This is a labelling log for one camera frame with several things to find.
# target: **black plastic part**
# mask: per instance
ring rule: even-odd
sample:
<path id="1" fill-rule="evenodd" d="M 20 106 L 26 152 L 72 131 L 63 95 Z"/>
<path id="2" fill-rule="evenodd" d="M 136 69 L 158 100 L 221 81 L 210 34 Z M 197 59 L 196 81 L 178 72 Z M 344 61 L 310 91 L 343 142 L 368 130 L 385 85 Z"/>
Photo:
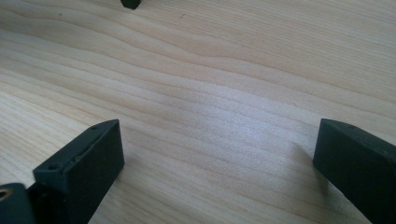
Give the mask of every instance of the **black plastic part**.
<path id="1" fill-rule="evenodd" d="M 0 223 L 34 224 L 35 217 L 23 184 L 0 186 Z"/>
<path id="2" fill-rule="evenodd" d="M 119 121 L 94 125 L 35 168 L 28 190 L 0 186 L 0 223 L 88 223 L 123 165 Z"/>
<path id="3" fill-rule="evenodd" d="M 121 2 L 124 7 L 131 9 L 136 9 L 140 4 L 140 0 L 121 0 Z"/>
<path id="4" fill-rule="evenodd" d="M 373 223 L 396 223 L 396 146 L 323 119 L 314 166 Z"/>

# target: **small black object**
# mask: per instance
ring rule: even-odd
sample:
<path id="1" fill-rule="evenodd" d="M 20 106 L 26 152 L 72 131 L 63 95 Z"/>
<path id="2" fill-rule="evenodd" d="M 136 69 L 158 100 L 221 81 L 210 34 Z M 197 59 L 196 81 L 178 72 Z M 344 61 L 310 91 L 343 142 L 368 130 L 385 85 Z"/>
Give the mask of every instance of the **small black object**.
<path id="1" fill-rule="evenodd" d="M 0 221 L 88 223 L 123 165 L 119 121 L 94 125 L 37 166 L 28 190 L 0 186 Z"/>
<path id="2" fill-rule="evenodd" d="M 373 223 L 396 223 L 396 146 L 322 119 L 314 166 Z"/>
<path id="3" fill-rule="evenodd" d="M 140 0 L 121 0 L 121 2 L 124 7 L 131 9 L 136 9 L 140 4 Z"/>

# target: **black object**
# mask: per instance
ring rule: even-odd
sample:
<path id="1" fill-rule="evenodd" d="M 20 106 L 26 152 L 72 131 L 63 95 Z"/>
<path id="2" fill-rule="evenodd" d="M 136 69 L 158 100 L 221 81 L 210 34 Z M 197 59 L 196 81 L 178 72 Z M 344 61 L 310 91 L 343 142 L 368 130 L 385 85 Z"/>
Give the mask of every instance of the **black object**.
<path id="1" fill-rule="evenodd" d="M 322 119 L 314 166 L 373 223 L 396 223 L 396 146 Z"/>
<path id="2" fill-rule="evenodd" d="M 121 2 L 124 7 L 131 9 L 136 9 L 140 4 L 140 0 L 121 0 Z"/>
<path id="3" fill-rule="evenodd" d="M 123 165 L 119 121 L 94 125 L 37 166 L 28 190 L 0 186 L 0 222 L 88 223 Z"/>

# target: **wooden table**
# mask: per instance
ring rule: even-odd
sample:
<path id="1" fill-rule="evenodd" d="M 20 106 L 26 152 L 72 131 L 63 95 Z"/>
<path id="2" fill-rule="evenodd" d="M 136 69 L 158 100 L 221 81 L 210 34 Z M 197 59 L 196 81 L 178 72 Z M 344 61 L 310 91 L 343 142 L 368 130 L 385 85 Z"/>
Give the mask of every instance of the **wooden table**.
<path id="1" fill-rule="evenodd" d="M 91 223 L 369 223 L 312 166 L 321 118 L 396 144 L 395 1 L 0 1 L 0 184 L 120 119 Z"/>

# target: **wooden surface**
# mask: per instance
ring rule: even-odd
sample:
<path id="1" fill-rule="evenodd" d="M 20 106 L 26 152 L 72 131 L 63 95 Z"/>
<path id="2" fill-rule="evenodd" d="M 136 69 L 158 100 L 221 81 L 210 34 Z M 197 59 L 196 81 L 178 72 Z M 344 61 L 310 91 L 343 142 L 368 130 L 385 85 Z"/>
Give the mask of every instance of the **wooden surface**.
<path id="1" fill-rule="evenodd" d="M 120 119 L 90 223 L 369 223 L 312 167 L 321 118 L 396 144 L 395 1 L 0 1 L 0 184 Z"/>

